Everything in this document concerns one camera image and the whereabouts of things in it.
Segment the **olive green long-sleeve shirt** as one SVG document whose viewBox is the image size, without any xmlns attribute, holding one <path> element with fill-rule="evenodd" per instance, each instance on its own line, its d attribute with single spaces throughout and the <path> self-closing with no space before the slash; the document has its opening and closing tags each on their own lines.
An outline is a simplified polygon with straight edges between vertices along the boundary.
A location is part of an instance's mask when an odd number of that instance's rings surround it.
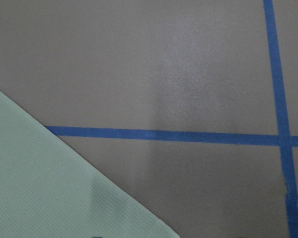
<svg viewBox="0 0 298 238">
<path fill-rule="evenodd" d="M 0 91 L 0 238 L 175 237 Z"/>
</svg>

